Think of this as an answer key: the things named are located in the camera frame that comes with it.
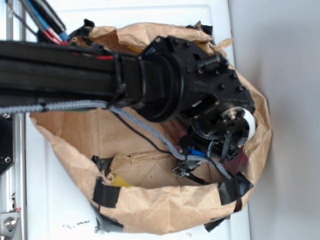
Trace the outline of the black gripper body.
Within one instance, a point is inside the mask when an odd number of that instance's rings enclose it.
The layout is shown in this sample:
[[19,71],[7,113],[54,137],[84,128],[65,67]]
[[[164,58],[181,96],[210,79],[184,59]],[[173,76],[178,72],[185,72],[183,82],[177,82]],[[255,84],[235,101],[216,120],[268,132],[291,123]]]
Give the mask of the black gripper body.
[[205,144],[242,146],[253,137],[253,98],[221,54],[209,55],[189,40],[159,36],[140,57],[146,76],[137,112],[146,120],[180,116]]

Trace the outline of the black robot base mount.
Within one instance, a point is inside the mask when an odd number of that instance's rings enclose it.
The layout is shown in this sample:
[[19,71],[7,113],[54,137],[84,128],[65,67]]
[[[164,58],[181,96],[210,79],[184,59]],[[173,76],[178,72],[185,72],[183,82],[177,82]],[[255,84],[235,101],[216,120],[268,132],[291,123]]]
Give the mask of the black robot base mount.
[[13,120],[4,113],[0,116],[0,176],[2,177],[13,164]]

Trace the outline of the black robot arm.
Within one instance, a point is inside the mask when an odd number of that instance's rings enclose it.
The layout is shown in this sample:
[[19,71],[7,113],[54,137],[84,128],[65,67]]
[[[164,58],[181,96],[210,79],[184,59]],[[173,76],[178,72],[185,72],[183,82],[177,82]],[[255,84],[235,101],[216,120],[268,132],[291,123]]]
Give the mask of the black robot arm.
[[242,146],[255,134],[255,105],[228,60],[194,42],[157,37],[139,55],[78,45],[2,41],[0,105],[7,113],[38,105],[102,100],[150,122],[181,116],[202,143]]

